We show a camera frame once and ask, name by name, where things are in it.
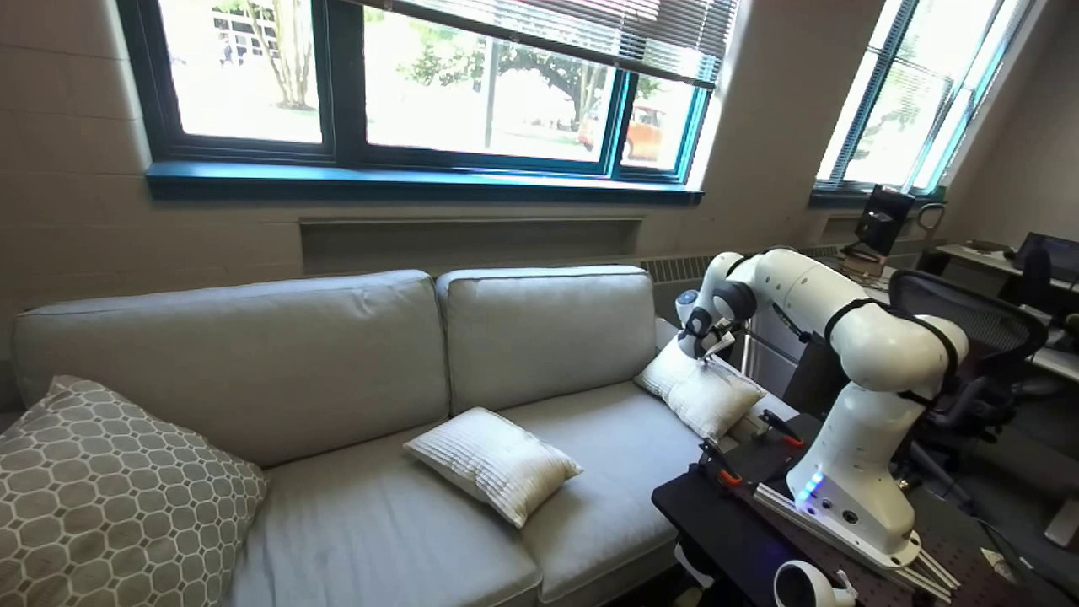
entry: wall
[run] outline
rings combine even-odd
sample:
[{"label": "wall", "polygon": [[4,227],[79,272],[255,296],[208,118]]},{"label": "wall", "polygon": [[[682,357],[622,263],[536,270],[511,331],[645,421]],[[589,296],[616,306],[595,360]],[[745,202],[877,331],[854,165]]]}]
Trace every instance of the wall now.
[{"label": "wall", "polygon": [[1042,62],[999,129],[951,238],[1020,245],[1028,229],[1079,241],[1079,8],[1058,5]]},{"label": "wall", "polygon": [[304,272],[309,220],[640,220],[636,257],[788,243],[880,0],[754,0],[699,211],[154,205],[116,0],[0,0],[0,331],[22,306]]}]

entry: equipment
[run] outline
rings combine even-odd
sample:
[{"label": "equipment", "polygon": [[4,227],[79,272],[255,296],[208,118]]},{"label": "equipment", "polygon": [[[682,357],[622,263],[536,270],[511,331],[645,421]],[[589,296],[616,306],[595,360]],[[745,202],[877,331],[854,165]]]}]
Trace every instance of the equipment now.
[{"label": "equipment", "polygon": [[822,570],[805,560],[786,560],[774,577],[774,598],[779,607],[854,607],[856,592],[844,570],[835,570],[841,587],[831,583]]},{"label": "equipment", "polygon": [[745,261],[720,254],[678,335],[682,350],[699,357],[702,341],[745,323],[751,305],[774,305],[794,329],[822,335],[851,378],[808,453],[786,473],[794,498],[767,483],[754,498],[880,575],[947,601],[957,582],[920,550],[890,458],[968,354],[965,331],[942,316],[897,316],[861,283],[794,251]]}]

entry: back cushion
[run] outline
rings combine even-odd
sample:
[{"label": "back cushion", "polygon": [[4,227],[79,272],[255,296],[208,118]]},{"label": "back cushion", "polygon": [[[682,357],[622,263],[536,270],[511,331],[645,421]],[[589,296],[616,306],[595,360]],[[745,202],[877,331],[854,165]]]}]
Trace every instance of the back cushion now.
[{"label": "back cushion", "polygon": [[507,407],[634,378],[654,354],[636,267],[455,270],[440,281],[455,407]]},{"label": "back cushion", "polygon": [[277,465],[445,407],[428,272],[53,305],[17,320],[17,389],[95,378],[212,447]]}]

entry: white pillow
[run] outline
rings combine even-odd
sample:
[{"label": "white pillow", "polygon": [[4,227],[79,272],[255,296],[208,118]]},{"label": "white pillow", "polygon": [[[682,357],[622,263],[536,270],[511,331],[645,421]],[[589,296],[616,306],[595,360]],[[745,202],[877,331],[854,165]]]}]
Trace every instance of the white pillow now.
[{"label": "white pillow", "polygon": [[678,337],[636,374],[636,386],[657,394],[694,434],[720,443],[767,394],[732,365],[694,360]]},{"label": "white pillow", "polygon": [[567,453],[487,407],[469,407],[404,450],[473,498],[497,506],[517,529],[581,473]]}]

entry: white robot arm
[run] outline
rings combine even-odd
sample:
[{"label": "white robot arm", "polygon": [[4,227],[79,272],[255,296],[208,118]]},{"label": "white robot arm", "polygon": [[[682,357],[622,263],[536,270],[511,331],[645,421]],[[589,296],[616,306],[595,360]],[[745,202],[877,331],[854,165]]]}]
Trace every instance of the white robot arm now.
[{"label": "white robot arm", "polygon": [[831,337],[851,386],[786,477],[788,517],[888,570],[923,556],[890,458],[920,403],[968,354],[968,337],[951,320],[907,320],[868,302],[861,283],[794,251],[720,254],[678,341],[699,357],[711,329],[748,320],[754,305],[775,305],[797,329]]}]

